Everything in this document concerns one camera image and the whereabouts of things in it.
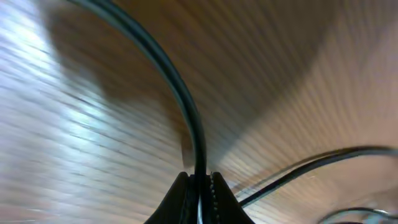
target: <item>black rubber piece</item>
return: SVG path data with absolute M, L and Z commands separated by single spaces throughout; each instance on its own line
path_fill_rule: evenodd
M 145 224 L 161 224 L 161 223 L 189 223 L 189 177 L 186 172 L 181 172 L 175 179 L 170 190 L 167 192 L 163 201 L 160 203 L 156 211 L 149 217 Z

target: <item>wooden surface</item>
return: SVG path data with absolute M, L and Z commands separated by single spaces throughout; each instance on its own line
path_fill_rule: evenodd
M 238 199 L 306 157 L 398 146 L 398 1 L 118 1 L 159 41 L 198 105 L 208 170 Z M 187 131 L 134 44 L 61 0 L 0 1 L 0 223 L 142 223 L 181 170 Z M 398 212 L 398 160 L 317 169 L 246 208 L 315 223 Z

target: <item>black cable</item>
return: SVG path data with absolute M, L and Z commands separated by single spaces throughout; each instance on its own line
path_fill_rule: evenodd
M 379 147 L 379 146 L 361 146 L 349 149 L 342 149 L 340 153 L 322 157 L 321 159 L 317 159 L 315 161 L 309 162 L 308 164 L 302 165 L 294 169 L 293 171 L 279 178 L 275 182 L 265 186 L 263 189 L 258 190 L 256 193 L 240 201 L 239 204 L 243 208 L 247 207 L 248 205 L 260 200 L 266 195 L 269 195 L 273 191 L 289 183 L 290 181 L 296 179 L 297 177 L 300 177 L 301 175 L 310 172 L 311 170 L 314 170 L 316 168 L 319 168 L 321 166 L 325 166 L 334 162 L 350 159 L 357 156 L 368 156 L 368 155 L 398 156 L 398 150 L 389 147 Z
M 206 177 L 206 142 L 199 112 L 188 88 L 178 71 L 154 38 L 120 7 L 106 0 L 69 0 L 95 12 L 106 22 L 119 29 L 145 53 L 169 84 L 181 109 L 191 134 L 195 151 L 195 191 L 199 198 L 204 196 Z
M 305 158 L 305 159 L 303 159 L 301 161 L 295 162 L 292 165 L 289 165 L 289 166 L 281 169 L 280 171 L 271 174 L 267 178 L 260 180 L 259 182 L 257 182 L 254 185 L 250 186 L 250 188 L 246 188 L 246 189 L 238 192 L 235 195 L 235 197 L 240 197 L 242 194 L 245 194 L 248 190 L 255 189 L 256 187 L 261 186 L 262 184 L 272 180 L 273 178 L 278 177 L 278 176 L 282 175 L 283 173 L 286 173 L 287 171 L 292 170 L 292 169 L 294 169 L 294 168 L 296 168 L 298 166 L 304 165 L 304 164 L 306 164 L 308 162 L 311 162 L 311 161 L 314 161 L 314 160 L 317 160 L 317 159 L 321 159 L 322 157 L 331 156 L 331 155 L 335 155 L 335 154 L 341 154 L 343 152 L 349 152 L 349 151 L 352 151 L 352 150 L 354 150 L 354 149 L 353 148 L 337 149 L 337 150 L 333 150 L 333 151 L 328 151 L 328 152 L 324 152 L 324 153 L 321 153 L 321 154 L 317 154 L 317 155 Z
M 345 209 L 341 209 L 341 210 L 337 210 L 332 213 L 329 213 L 325 217 L 323 217 L 319 221 L 319 223 L 328 224 L 335 218 L 339 218 L 342 215 L 348 215 L 348 214 L 352 214 L 352 213 L 367 213 L 370 215 L 377 215 L 385 220 L 398 220 L 397 216 L 390 215 L 387 212 L 383 212 L 383 211 L 375 210 L 375 209 L 371 209 L 371 208 L 358 207 L 358 208 L 345 208 Z

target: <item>wood grain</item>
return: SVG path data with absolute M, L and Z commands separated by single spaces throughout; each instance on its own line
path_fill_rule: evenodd
M 397 1 L 117 3 L 180 71 L 208 170 L 238 199 L 318 153 L 398 146 Z M 0 223 L 144 222 L 177 174 L 192 172 L 155 67 L 63 0 L 3 0 L 0 20 Z M 315 223 L 352 205 L 398 212 L 397 169 L 388 157 L 339 162 L 246 211 L 256 223 Z

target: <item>curved cable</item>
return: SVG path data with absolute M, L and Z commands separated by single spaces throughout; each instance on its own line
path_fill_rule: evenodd
M 250 188 L 246 188 L 246 189 L 238 192 L 235 195 L 235 197 L 240 197 L 242 194 L 246 193 L 248 190 L 255 189 L 256 187 L 261 186 L 262 184 L 272 180 L 273 178 L 278 177 L 278 176 L 282 175 L 283 173 L 286 173 L 287 171 L 292 170 L 292 169 L 294 169 L 294 168 L 296 168 L 298 166 L 304 165 L 304 164 L 306 164 L 308 162 L 311 162 L 311 161 L 314 161 L 314 160 L 317 160 L 317 159 L 321 159 L 322 157 L 331 156 L 331 155 L 335 155 L 335 154 L 341 154 L 343 152 L 350 152 L 350 151 L 352 151 L 354 149 L 353 148 L 346 148 L 346 149 L 332 150 L 332 151 L 323 152 L 321 154 L 317 154 L 317 155 L 305 158 L 305 159 L 303 159 L 301 161 L 295 162 L 292 165 L 289 165 L 289 166 L 281 169 L 280 171 L 271 174 L 267 178 L 260 180 L 259 182 L 257 182 L 254 185 L 250 186 Z
M 273 191 L 289 183 L 290 181 L 296 179 L 297 177 L 300 177 L 301 175 L 310 172 L 311 170 L 314 170 L 316 168 L 357 156 L 369 156 L 369 155 L 398 156 L 398 150 L 389 147 L 379 147 L 379 146 L 361 146 L 361 147 L 342 149 L 340 153 L 322 157 L 321 159 L 317 159 L 315 161 L 309 162 L 308 164 L 304 164 L 294 169 L 293 171 L 279 178 L 275 182 L 265 186 L 261 190 L 258 190 L 256 193 L 240 201 L 239 204 L 243 208 L 247 207 L 248 205 L 257 202 L 261 198 L 265 197 L 266 195 L 269 195 Z
M 349 215 L 353 213 L 367 213 L 370 215 L 377 215 L 380 218 L 383 218 L 385 220 L 398 220 L 397 216 L 393 216 L 388 214 L 387 212 L 383 212 L 380 210 L 375 210 L 371 208 L 363 208 L 363 207 L 358 207 L 358 208 L 345 208 L 341 210 L 334 211 L 332 213 L 327 214 L 325 217 L 323 217 L 318 223 L 321 224 L 328 224 L 333 221 L 333 219 L 339 218 L 343 215 Z
M 195 191 L 203 197 L 206 177 L 206 142 L 200 115 L 195 102 L 177 69 L 154 38 L 120 7 L 106 0 L 69 0 L 77 3 L 103 18 L 120 30 L 145 53 L 156 65 L 169 84 L 187 123 L 195 151 Z

